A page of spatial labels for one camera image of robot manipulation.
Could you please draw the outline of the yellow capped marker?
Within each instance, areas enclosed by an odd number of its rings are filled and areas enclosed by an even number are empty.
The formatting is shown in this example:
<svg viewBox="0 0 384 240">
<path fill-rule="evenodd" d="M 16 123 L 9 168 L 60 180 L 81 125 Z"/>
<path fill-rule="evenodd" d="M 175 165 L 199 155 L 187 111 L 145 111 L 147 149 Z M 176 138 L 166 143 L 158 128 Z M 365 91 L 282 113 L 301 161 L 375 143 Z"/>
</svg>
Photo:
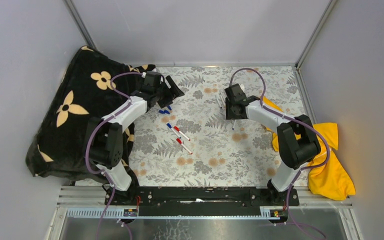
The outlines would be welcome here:
<svg viewBox="0 0 384 240">
<path fill-rule="evenodd" d="M 218 101 L 218 104 L 219 104 L 220 109 L 222 109 L 224 105 L 223 105 L 223 102 L 221 101 L 221 96 L 218 94 L 218 95 L 216 96 L 216 99 L 217 99 L 217 101 Z"/>
</svg>

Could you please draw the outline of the red capped marker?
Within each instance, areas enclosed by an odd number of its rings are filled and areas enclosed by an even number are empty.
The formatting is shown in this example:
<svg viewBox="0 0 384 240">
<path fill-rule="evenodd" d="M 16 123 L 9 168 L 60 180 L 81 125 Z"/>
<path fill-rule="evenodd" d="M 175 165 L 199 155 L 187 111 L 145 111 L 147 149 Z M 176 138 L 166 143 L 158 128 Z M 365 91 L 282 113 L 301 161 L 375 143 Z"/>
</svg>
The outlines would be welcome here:
<svg viewBox="0 0 384 240">
<path fill-rule="evenodd" d="M 184 142 L 180 139 L 177 138 L 176 141 L 190 154 L 192 155 L 193 152 L 184 144 Z"/>
<path fill-rule="evenodd" d="M 186 134 L 183 133 L 177 126 L 174 126 L 173 128 L 174 128 L 180 135 L 182 135 L 187 141 L 191 141 L 191 139 L 190 139 L 188 136 L 186 136 Z"/>
</svg>

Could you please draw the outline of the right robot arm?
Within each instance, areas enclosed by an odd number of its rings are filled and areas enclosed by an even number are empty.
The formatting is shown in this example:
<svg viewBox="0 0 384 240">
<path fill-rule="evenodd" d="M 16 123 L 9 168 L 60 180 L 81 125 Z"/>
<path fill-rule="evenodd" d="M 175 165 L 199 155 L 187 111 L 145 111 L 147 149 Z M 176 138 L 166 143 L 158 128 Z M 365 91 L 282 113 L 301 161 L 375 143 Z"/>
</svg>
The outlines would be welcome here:
<svg viewBox="0 0 384 240">
<path fill-rule="evenodd" d="M 267 201 L 273 206 L 286 199 L 286 190 L 293 183 L 299 170 L 321 152 L 312 122 L 306 115 L 292 117 L 271 107 L 252 95 L 246 96 L 239 84 L 224 89 L 226 119 L 253 120 L 277 136 L 277 149 L 282 163 L 270 180 Z"/>
</svg>

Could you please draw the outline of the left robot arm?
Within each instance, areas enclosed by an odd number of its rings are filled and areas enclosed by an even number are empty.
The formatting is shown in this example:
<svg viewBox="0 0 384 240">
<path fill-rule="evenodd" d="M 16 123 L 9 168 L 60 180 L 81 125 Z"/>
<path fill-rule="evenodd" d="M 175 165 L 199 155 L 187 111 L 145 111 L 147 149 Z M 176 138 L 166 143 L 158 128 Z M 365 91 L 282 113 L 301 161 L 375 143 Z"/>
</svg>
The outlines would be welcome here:
<svg viewBox="0 0 384 240">
<path fill-rule="evenodd" d="M 135 192 L 131 188 L 132 177 L 122 163 L 126 139 L 124 133 L 140 116 L 155 105 L 168 107 L 184 92 L 171 76 L 159 72 L 139 72 L 138 89 L 131 94 L 116 90 L 127 100 L 103 117 L 92 117 L 87 123 L 84 139 L 84 156 L 87 170 L 94 175 L 103 175 L 110 186 L 117 190 L 116 199 L 124 206 L 132 204 Z"/>
</svg>

